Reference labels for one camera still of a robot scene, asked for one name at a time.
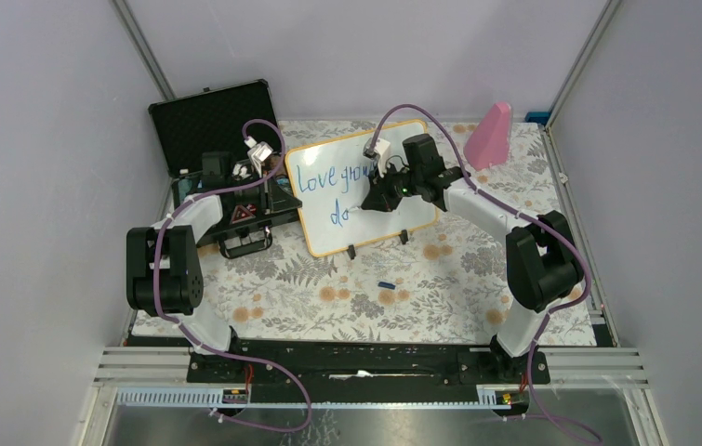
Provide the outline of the yellow framed whiteboard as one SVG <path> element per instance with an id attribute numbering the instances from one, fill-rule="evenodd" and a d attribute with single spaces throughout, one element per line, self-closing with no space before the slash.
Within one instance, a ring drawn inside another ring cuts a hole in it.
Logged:
<path id="1" fill-rule="evenodd" d="M 285 166 L 295 197 L 308 252 L 333 255 L 434 224 L 439 210 L 418 197 L 404 198 L 390 213 L 348 209 L 361 205 L 369 192 L 374 163 L 363 155 L 371 130 L 290 150 Z"/>

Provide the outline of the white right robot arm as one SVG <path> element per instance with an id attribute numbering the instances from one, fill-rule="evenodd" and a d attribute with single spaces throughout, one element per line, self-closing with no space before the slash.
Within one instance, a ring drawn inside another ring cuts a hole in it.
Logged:
<path id="1" fill-rule="evenodd" d="M 405 163 L 391 162 L 391 145 L 369 139 L 365 157 L 376 162 L 369 174 L 365 211 L 391 213 L 405 198 L 419 197 L 487 233 L 505 253 L 506 281 L 514 302 L 494 336 L 489 361 L 498 381 L 511 383 L 526 370 L 525 354 L 540 337 L 549 311 L 584 279 L 572 234 L 556 211 L 532 217 L 484 192 L 460 166 L 448 167 L 428 134 L 403 142 Z"/>

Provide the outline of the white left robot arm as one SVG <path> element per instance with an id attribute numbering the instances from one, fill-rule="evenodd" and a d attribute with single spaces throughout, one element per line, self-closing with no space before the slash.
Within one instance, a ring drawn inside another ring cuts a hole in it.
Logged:
<path id="1" fill-rule="evenodd" d="M 231 382 L 244 372 L 245 358 L 231 348 L 230 324 L 202 304 L 199 250 L 211 246 L 227 259 L 265 251 L 272 228 L 295 221 L 301 202 L 287 184 L 282 155 L 269 147 L 251 150 L 246 161 L 207 152 L 200 170 L 181 172 L 174 191 L 172 213 L 126 235 L 126 299 L 132 309 L 174 323 L 196 350 L 212 354 L 209 370 Z"/>

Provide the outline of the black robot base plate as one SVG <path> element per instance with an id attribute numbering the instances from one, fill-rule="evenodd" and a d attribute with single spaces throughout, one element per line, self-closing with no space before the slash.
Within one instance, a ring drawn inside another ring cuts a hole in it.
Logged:
<path id="1" fill-rule="evenodd" d="M 415 404 L 474 402 L 478 386 L 518 392 L 550 382 L 542 352 L 509 360 L 487 346 L 241 339 L 231 352 L 264 362 L 193 353 L 188 382 L 238 384 L 254 403 Z"/>

